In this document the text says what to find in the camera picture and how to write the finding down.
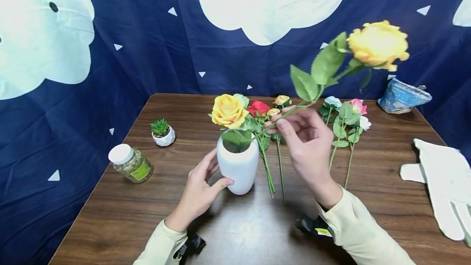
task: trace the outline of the left hand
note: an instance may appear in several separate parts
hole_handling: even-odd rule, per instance
[[[208,184],[208,180],[218,169],[214,149],[190,171],[180,203],[165,220],[168,228],[177,232],[185,231],[193,220],[209,209],[220,191],[233,185],[233,180],[229,178],[221,178],[213,186]]]

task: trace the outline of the sleeve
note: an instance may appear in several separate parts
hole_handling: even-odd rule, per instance
[[[173,255],[185,244],[186,231],[178,233],[165,226],[162,220],[149,238],[146,248],[133,265],[178,265],[182,257]]]
[[[358,265],[413,265],[406,251],[373,219],[363,203],[344,188],[342,199],[319,215],[332,229],[334,243],[343,247]]]

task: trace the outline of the small succulent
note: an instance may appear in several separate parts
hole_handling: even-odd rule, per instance
[[[150,128],[156,137],[164,137],[168,132],[168,122],[165,119],[160,119],[152,122]]]

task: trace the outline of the blue paper bag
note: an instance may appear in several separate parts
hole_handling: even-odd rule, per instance
[[[425,86],[417,88],[393,78],[388,83],[383,97],[378,99],[378,104],[390,114],[408,113],[413,107],[432,100],[432,96],[424,89]]]

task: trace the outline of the fabric backdrop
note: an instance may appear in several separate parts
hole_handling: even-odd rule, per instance
[[[289,64],[308,71],[366,22],[409,34],[396,75],[427,86],[419,109],[471,159],[471,0],[0,0],[0,15],[0,264],[47,264],[150,95],[294,96]],[[381,97],[388,72],[360,93],[363,74],[325,96]]]

